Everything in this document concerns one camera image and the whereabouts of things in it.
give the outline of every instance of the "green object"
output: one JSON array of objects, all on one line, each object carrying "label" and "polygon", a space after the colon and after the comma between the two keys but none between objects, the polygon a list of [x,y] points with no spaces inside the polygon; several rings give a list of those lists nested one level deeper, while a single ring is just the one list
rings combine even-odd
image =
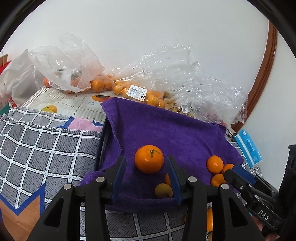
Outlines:
[{"label": "green object", "polygon": [[8,114],[10,110],[9,104],[7,103],[6,106],[4,106],[1,110],[0,110],[0,115],[2,116],[3,114]]}]

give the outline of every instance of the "silver screw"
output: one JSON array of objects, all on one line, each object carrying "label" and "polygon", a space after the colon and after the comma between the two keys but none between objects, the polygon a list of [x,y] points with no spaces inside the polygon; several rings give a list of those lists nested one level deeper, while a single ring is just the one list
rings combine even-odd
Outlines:
[{"label": "silver screw", "polygon": [[105,181],[104,177],[97,177],[96,178],[97,183],[102,183],[103,181]]},{"label": "silver screw", "polygon": [[71,185],[70,183],[67,183],[67,184],[64,185],[64,189],[65,189],[65,190],[68,190],[68,189],[70,189],[71,187],[72,187],[72,185]]},{"label": "silver screw", "polygon": [[189,177],[188,178],[188,181],[190,181],[191,183],[194,183],[194,182],[196,182],[197,181],[197,179],[196,179],[196,177]]},{"label": "silver screw", "polygon": [[229,186],[228,186],[228,184],[226,184],[226,183],[223,183],[223,184],[221,185],[221,187],[222,187],[222,189],[224,189],[224,190],[229,189]]}]

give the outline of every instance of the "barcode label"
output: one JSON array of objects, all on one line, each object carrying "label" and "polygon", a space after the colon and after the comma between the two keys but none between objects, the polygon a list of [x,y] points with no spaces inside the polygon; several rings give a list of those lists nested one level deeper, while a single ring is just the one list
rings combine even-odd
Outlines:
[{"label": "barcode label", "polygon": [[147,94],[147,90],[141,87],[131,85],[128,92],[126,93],[127,96],[133,97],[137,100],[144,101]]},{"label": "barcode label", "polygon": [[187,104],[181,105],[183,114],[190,113],[189,106]]}]

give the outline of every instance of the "barcode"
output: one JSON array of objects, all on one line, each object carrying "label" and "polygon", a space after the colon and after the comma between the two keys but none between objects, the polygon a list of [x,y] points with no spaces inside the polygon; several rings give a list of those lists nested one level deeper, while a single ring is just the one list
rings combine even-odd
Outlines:
[{"label": "barcode", "polygon": [[133,93],[137,94],[137,93],[139,92],[139,90],[136,90],[136,89],[134,89],[134,88],[131,88],[131,89],[130,89],[130,92],[133,92]]}]

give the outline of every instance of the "plastic bag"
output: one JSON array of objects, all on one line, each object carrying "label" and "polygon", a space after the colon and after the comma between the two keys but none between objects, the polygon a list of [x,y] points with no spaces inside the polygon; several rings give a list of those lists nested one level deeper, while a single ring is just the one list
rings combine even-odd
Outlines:
[{"label": "plastic bag", "polygon": [[228,126],[246,117],[246,92],[207,77],[191,47],[163,47],[112,74],[114,93],[129,99],[134,85],[148,90],[143,102],[209,123]]},{"label": "plastic bag", "polygon": [[29,52],[30,60],[45,76],[44,85],[76,93],[88,91],[91,81],[103,76],[104,67],[91,48],[75,35],[67,33],[60,42],[62,50],[42,46]]},{"label": "plastic bag", "polygon": [[28,49],[16,57],[0,75],[0,96],[12,99],[17,106],[24,104],[41,89],[44,76],[28,58]]}]

